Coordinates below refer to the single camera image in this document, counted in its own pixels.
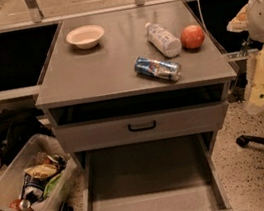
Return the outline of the black backpack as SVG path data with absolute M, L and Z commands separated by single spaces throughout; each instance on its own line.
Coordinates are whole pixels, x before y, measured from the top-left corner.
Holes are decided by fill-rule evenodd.
M 11 110 L 0 114 L 0 168 L 8 166 L 33 135 L 53 137 L 50 128 L 39 122 L 30 110 Z

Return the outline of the white bowl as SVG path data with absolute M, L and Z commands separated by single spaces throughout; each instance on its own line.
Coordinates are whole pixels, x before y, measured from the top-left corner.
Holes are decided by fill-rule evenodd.
M 99 25 L 85 25 L 70 31 L 66 39 L 69 44 L 87 50 L 97 46 L 104 33 L 105 30 Z

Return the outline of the silver can in bin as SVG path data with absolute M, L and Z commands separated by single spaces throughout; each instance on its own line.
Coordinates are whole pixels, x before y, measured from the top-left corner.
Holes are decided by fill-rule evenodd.
M 19 208 L 21 211 L 29 211 L 31 209 L 31 202 L 27 199 L 21 200 L 19 203 Z

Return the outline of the blue soda can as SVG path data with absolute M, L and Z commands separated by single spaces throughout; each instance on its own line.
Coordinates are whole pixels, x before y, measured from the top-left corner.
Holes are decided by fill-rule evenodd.
M 177 81 L 181 76 L 181 65 L 171 61 L 160 61 L 138 57 L 134 63 L 135 72 L 140 75 Z

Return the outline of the red apple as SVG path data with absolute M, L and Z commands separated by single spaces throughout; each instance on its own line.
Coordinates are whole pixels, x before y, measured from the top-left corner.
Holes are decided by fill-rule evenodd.
M 182 46 L 187 49 L 196 49 L 201 47 L 204 42 L 205 33 L 198 25 L 188 25 L 182 30 L 180 41 Z

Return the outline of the blue white snack bag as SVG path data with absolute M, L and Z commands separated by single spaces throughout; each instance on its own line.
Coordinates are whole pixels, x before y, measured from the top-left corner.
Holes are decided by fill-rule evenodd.
M 31 203 L 37 202 L 37 200 L 42 198 L 45 187 L 43 180 L 24 174 L 21 199 L 28 200 Z

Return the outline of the clear plastic bin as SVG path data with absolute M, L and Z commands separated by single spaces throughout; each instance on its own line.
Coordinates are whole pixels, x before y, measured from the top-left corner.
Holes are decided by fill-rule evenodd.
M 57 139 L 37 134 L 28 140 L 0 177 L 0 211 L 16 211 L 10 208 L 10 203 L 21 195 L 25 169 L 36 166 L 42 153 L 63 156 L 66 168 L 39 211 L 59 211 L 61 204 L 67 200 L 78 177 L 78 167 L 74 159 L 64 152 Z

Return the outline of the open grey drawer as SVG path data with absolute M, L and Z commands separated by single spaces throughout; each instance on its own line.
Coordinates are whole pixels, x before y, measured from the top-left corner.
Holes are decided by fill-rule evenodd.
M 91 151 L 86 159 L 83 211 L 236 211 L 199 134 Z

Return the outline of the green snack bag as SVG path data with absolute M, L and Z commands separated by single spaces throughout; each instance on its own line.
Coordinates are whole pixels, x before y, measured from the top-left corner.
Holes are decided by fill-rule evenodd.
M 47 198 L 49 194 L 52 192 L 54 187 L 57 186 L 58 181 L 61 179 L 61 173 L 58 173 L 57 175 L 53 176 L 46 184 L 46 187 L 43 192 L 43 198 Z

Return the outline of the clear plastic water bottle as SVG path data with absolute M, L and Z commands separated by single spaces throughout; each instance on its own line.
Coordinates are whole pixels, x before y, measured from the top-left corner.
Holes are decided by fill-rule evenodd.
M 165 57 L 174 58 L 174 56 L 179 55 L 182 49 L 181 41 L 173 36 L 163 25 L 148 22 L 145 28 L 148 40 L 153 43 Z

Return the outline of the grey drawer cabinet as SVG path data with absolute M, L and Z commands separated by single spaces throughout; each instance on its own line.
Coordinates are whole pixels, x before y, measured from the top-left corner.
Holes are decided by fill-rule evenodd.
M 178 34 L 194 22 L 194 17 L 183 2 L 175 1 L 62 22 L 37 98 L 37 105 L 54 129 L 65 124 L 228 102 L 227 91 L 236 72 L 211 41 L 196 52 L 179 54 L 182 71 L 176 82 L 137 74 L 134 63 L 139 56 L 157 59 L 160 55 L 146 38 L 148 22 L 161 23 Z M 76 49 L 65 39 L 69 31 L 84 23 L 105 30 L 103 39 L 92 50 Z M 218 131 L 198 133 L 211 156 Z M 85 173 L 86 155 L 101 149 L 68 153 Z

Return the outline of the yellow chip bag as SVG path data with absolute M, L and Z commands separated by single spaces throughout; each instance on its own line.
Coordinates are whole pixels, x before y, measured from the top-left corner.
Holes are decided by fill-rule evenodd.
M 31 175 L 33 178 L 46 179 L 50 178 L 58 172 L 58 168 L 53 164 L 39 164 L 34 167 L 25 169 L 25 173 Z

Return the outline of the closed grey drawer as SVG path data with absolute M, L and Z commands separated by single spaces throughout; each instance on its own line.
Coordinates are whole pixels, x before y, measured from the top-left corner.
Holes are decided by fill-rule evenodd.
M 224 100 L 173 110 L 65 124 L 56 127 L 54 133 L 66 153 L 96 150 L 219 130 L 227 108 L 228 102 Z M 152 120 L 157 124 L 154 129 L 134 133 L 128 130 L 128 124 L 140 125 Z

